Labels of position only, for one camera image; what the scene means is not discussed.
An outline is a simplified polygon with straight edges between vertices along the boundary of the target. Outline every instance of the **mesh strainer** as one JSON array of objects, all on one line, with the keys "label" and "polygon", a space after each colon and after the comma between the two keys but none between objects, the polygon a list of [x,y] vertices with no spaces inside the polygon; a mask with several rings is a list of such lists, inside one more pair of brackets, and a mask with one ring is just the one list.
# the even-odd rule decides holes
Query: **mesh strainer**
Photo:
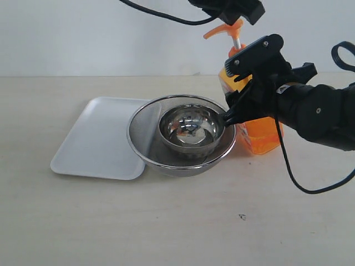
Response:
[{"label": "mesh strainer", "polygon": [[182,105],[200,105],[225,112],[212,100],[195,95],[169,95],[150,101],[137,110],[129,121],[127,138],[134,152],[149,166],[169,176],[194,176],[215,166],[233,148],[236,139],[234,126],[227,127],[213,152],[204,157],[177,156],[162,141],[159,130],[161,117],[169,110]]}]

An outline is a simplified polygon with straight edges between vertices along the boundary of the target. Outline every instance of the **orange bottle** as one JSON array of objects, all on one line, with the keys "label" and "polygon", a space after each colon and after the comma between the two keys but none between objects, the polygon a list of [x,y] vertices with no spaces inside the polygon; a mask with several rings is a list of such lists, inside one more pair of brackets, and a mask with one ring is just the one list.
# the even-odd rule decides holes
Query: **orange bottle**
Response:
[{"label": "orange bottle", "polygon": [[[204,35],[204,38],[208,39],[215,34],[226,32],[229,36],[232,37],[234,43],[234,46],[229,51],[229,57],[232,57],[241,49],[246,47],[245,44],[241,44],[239,41],[239,35],[242,26],[243,20],[238,19],[234,25],[223,24],[209,31]],[[252,79],[252,76],[250,75],[240,82],[234,82],[235,78],[235,76],[229,78],[226,74],[225,68],[220,71],[219,79],[225,94],[227,92],[233,92],[236,90],[241,91]],[[243,124],[238,124],[237,128],[239,131],[240,139],[253,154],[262,155],[280,145],[275,120],[273,118],[264,117],[261,119],[248,121]]]}]

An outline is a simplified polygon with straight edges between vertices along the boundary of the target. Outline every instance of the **table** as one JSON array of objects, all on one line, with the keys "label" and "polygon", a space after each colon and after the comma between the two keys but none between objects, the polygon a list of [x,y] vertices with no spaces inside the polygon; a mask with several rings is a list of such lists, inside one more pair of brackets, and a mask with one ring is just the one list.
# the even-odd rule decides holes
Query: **table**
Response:
[{"label": "table", "polygon": [[[339,88],[347,73],[311,84]],[[0,265],[351,265],[355,182],[323,195],[299,191],[280,148],[237,145],[202,175],[134,181],[54,174],[49,163],[97,96],[203,95],[224,104],[216,76],[0,78]],[[285,143],[307,188],[339,181],[355,152]]]}]

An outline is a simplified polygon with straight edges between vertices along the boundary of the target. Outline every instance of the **white wall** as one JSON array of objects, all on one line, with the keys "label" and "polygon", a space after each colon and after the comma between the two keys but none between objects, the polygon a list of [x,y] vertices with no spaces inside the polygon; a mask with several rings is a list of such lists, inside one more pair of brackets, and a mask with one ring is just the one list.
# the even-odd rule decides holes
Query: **white wall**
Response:
[{"label": "white wall", "polygon": [[[187,0],[136,2],[186,19],[206,18]],[[294,67],[314,62],[318,71],[338,71],[330,50],[342,40],[355,42],[355,1],[263,3],[266,14],[255,26],[245,24],[242,42],[278,33]],[[216,74],[232,42],[227,35],[202,36],[220,23],[180,25],[118,0],[1,0],[0,76]]]}]

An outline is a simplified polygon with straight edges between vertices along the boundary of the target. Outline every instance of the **white tray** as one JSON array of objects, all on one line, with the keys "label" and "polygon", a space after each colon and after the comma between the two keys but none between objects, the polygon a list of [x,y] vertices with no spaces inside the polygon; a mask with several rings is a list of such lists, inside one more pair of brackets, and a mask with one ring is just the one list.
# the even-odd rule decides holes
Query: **white tray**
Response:
[{"label": "white tray", "polygon": [[50,163],[63,175],[132,180],[144,162],[126,138],[132,114],[147,100],[98,97],[84,109]]}]

